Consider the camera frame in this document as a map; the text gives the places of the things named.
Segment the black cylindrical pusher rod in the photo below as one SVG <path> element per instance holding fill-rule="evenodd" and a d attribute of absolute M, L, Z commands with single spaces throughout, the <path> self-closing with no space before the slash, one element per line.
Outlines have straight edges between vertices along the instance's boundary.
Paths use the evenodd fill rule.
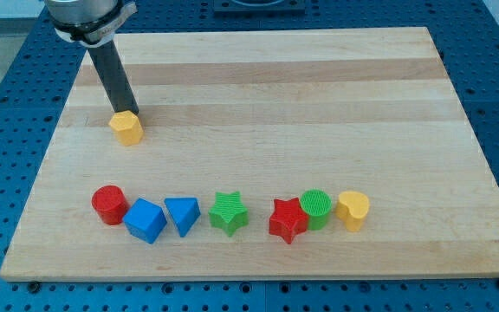
<path fill-rule="evenodd" d="M 139 107 L 114 42 L 88 48 L 87 52 L 114 112 L 130 111 L 138 114 Z"/>

